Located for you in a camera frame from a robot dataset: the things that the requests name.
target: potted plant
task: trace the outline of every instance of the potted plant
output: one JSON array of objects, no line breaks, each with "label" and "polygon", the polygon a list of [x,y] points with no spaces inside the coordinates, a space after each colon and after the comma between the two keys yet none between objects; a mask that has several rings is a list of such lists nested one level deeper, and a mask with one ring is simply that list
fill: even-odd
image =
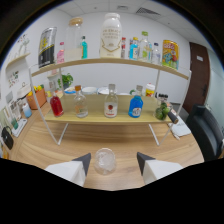
[{"label": "potted plant", "polygon": [[[73,77],[68,73],[67,75],[62,75],[62,82],[64,89],[67,89],[73,82]],[[58,86],[61,88],[61,80],[58,79]]]}]

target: green bottle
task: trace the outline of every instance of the green bottle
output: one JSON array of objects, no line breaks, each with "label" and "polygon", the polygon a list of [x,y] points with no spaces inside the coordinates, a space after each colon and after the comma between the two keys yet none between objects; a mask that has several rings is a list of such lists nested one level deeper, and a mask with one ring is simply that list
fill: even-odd
[{"label": "green bottle", "polygon": [[85,42],[85,36],[82,37],[82,59],[87,58],[88,45]]}]

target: box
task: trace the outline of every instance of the box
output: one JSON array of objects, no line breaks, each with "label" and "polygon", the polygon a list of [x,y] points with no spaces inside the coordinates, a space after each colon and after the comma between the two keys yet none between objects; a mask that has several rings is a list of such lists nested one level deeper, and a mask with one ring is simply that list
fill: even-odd
[{"label": "box", "polygon": [[[47,101],[44,89],[41,89],[40,91],[36,92],[36,97],[37,97],[37,101],[38,101],[40,107],[42,107]],[[30,109],[37,110],[37,105],[34,100],[34,96],[33,95],[26,96],[26,99],[30,106]]]}]

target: shelf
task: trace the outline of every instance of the shelf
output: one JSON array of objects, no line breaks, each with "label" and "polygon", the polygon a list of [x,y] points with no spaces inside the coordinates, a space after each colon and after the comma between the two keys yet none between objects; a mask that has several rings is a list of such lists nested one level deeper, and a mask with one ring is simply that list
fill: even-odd
[{"label": "shelf", "polygon": [[9,67],[10,65],[14,64],[15,62],[17,62],[17,61],[19,61],[19,60],[25,58],[25,57],[28,56],[28,55],[30,55],[30,53],[24,54],[24,55],[22,55],[22,56],[19,56],[18,58],[13,59],[12,61],[10,61],[10,62],[8,63],[8,65],[6,66],[6,68]]},{"label": "shelf", "polygon": [[133,96],[118,95],[118,113],[115,118],[104,116],[105,95],[87,95],[88,116],[78,118],[74,112],[74,95],[64,95],[61,97],[64,114],[56,118],[52,110],[45,116],[46,121],[72,123],[72,124],[103,124],[103,125],[139,125],[151,123],[171,123],[169,117],[164,121],[157,120],[153,112],[158,107],[157,99],[154,97],[142,97],[143,108],[139,118],[132,118],[128,115],[130,100]]},{"label": "shelf", "polygon": [[32,76],[34,77],[43,72],[47,72],[47,71],[62,68],[62,67],[68,67],[68,66],[73,66],[73,65],[85,65],[85,64],[99,64],[99,63],[126,64],[126,65],[136,65],[136,66],[142,66],[142,67],[147,67],[147,68],[154,68],[157,70],[161,70],[164,72],[168,72],[168,73],[177,75],[181,78],[188,80],[188,76],[183,75],[182,73],[180,73],[172,68],[168,68],[168,67],[161,66],[161,65],[154,65],[154,64],[148,63],[148,62],[134,61],[134,60],[129,60],[129,59],[120,59],[120,58],[118,58],[118,59],[114,59],[114,58],[82,59],[82,60],[64,62],[64,63],[56,64],[56,65],[48,65],[48,66],[40,68],[39,71],[34,72],[32,74]]}]

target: black chair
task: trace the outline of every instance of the black chair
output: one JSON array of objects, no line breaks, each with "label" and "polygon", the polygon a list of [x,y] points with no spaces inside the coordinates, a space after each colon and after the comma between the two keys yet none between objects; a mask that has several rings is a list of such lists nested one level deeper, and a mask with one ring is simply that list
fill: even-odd
[{"label": "black chair", "polygon": [[187,118],[186,124],[197,141],[205,162],[223,157],[223,134],[221,128],[205,106],[195,104]]}]

